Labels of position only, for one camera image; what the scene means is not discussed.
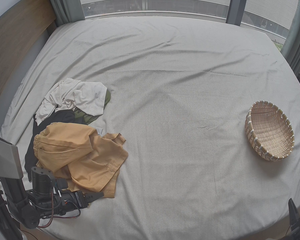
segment bamboo basket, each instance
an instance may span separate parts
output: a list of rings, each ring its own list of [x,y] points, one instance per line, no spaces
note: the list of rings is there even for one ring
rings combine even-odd
[[[293,150],[294,133],[289,119],[268,101],[260,100],[250,107],[245,130],[251,146],[265,160],[282,160]]]

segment mattress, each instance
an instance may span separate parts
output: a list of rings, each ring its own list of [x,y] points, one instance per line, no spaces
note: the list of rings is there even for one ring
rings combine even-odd
[[[289,198],[300,205],[300,85],[266,34],[160,16],[58,27],[2,126],[22,166],[32,115],[65,78],[108,88],[111,100],[91,125],[103,134],[120,132],[129,156],[115,198],[91,203],[79,218],[54,219],[49,234],[66,240],[234,239],[285,217]],[[295,147],[282,161],[262,159],[248,142],[245,118],[258,100],[279,106],[292,123]]]

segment clothes pile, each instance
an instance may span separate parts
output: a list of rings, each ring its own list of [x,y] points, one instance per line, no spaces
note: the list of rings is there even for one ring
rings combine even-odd
[[[101,136],[101,128],[88,125],[103,114],[110,98],[100,82],[67,78],[51,88],[33,115],[24,165],[29,181],[31,167],[43,166],[66,178],[71,191],[115,196],[119,168],[128,156],[122,147],[126,140],[120,133]]]

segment green garment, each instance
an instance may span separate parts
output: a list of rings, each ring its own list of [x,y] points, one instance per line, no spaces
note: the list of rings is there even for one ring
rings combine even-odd
[[[110,101],[110,98],[111,98],[111,93],[107,89],[107,91],[105,93],[104,107]],[[74,120],[76,123],[88,125],[88,124],[91,124],[98,117],[100,117],[100,115],[93,116],[90,114],[86,114],[83,111],[81,111],[80,109],[78,109],[77,107],[74,109]]]

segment basket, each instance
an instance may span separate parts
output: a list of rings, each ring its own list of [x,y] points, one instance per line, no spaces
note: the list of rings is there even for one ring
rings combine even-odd
[[[265,160],[282,160],[293,150],[294,133],[289,119],[268,101],[260,100],[250,107],[245,130],[251,146]]]

